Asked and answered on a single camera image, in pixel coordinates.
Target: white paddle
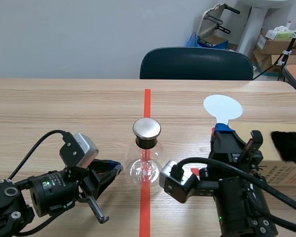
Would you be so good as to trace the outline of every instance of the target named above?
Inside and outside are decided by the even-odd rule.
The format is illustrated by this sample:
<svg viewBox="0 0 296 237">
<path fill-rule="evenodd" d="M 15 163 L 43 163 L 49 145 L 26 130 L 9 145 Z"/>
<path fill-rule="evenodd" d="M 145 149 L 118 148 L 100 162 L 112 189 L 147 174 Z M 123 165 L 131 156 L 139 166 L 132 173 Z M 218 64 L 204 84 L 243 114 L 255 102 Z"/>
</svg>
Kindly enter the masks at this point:
<svg viewBox="0 0 296 237">
<path fill-rule="evenodd" d="M 238 101 L 225 95 L 210 95 L 204 100 L 206 111 L 216 117 L 217 123 L 228 125 L 230 119 L 236 119 L 242 115 L 242 106 Z"/>
</svg>

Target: black brush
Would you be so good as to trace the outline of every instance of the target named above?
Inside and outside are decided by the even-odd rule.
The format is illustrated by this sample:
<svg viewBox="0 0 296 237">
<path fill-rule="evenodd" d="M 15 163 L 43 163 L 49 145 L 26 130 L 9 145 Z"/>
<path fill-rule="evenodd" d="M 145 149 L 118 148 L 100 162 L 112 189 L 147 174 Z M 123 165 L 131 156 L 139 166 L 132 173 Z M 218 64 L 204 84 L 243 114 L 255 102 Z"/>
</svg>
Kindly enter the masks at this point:
<svg viewBox="0 0 296 237">
<path fill-rule="evenodd" d="M 296 163 L 296 132 L 271 132 L 274 146 L 283 161 Z"/>
</svg>

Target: floor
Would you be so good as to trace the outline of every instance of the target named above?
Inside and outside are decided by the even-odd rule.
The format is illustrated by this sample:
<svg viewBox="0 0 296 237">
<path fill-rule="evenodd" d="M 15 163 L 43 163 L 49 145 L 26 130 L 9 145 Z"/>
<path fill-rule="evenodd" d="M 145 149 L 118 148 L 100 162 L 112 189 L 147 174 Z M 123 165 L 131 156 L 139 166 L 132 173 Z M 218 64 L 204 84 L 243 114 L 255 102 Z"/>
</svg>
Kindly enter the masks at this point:
<svg viewBox="0 0 296 237">
<path fill-rule="evenodd" d="M 255 78 L 257 75 L 259 75 L 259 72 L 257 69 L 255 69 L 254 73 L 253 73 L 253 77 Z M 257 79 L 255 80 L 277 80 L 277 77 L 271 77 L 271 76 L 259 76 Z"/>
</svg>

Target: sink pedestal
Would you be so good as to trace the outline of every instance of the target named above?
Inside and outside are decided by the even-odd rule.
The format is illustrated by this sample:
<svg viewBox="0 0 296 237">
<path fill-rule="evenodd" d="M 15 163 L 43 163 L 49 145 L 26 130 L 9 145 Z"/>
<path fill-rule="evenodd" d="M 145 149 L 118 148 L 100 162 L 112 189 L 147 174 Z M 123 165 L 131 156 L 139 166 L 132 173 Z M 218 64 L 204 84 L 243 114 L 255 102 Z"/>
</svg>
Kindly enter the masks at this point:
<svg viewBox="0 0 296 237">
<path fill-rule="evenodd" d="M 264 18 L 268 8 L 252 7 L 251 14 L 246 24 L 245 31 L 241 37 L 237 52 L 251 58 L 258 40 Z"/>
</svg>

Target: robotic arm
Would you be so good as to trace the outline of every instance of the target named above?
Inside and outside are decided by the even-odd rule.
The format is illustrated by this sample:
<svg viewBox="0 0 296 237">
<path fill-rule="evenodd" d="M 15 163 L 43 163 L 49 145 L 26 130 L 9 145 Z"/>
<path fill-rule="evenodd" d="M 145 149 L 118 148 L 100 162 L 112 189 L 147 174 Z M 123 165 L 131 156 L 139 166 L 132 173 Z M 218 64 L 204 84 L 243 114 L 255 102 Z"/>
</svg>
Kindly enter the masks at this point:
<svg viewBox="0 0 296 237">
<path fill-rule="evenodd" d="M 212 131 L 209 158 L 169 161 L 160 172 L 159 184 L 181 203 L 190 196 L 214 197 L 222 237 L 274 237 L 275 224 L 296 232 L 296 224 L 270 214 L 262 189 L 296 209 L 296 202 L 269 186 L 258 174 L 263 156 L 259 131 L 252 131 L 245 143 L 227 125 L 218 123 Z M 199 179 L 187 163 L 205 163 Z"/>
<path fill-rule="evenodd" d="M 65 144 L 60 156 L 65 163 L 61 171 L 49 171 L 13 183 L 11 179 L 23 166 L 38 145 L 49 135 L 61 133 Z M 86 202 L 98 221 L 109 220 L 97 205 L 97 198 L 123 170 L 119 162 L 98 160 L 98 149 L 89 137 L 77 133 L 55 130 L 43 136 L 12 173 L 9 179 L 0 180 L 0 237 L 29 236 L 43 229 L 56 217 L 74 207 L 76 201 Z M 34 218 L 32 207 L 25 203 L 22 190 L 31 193 L 36 214 L 51 217 L 31 231 L 20 232 Z"/>
</svg>

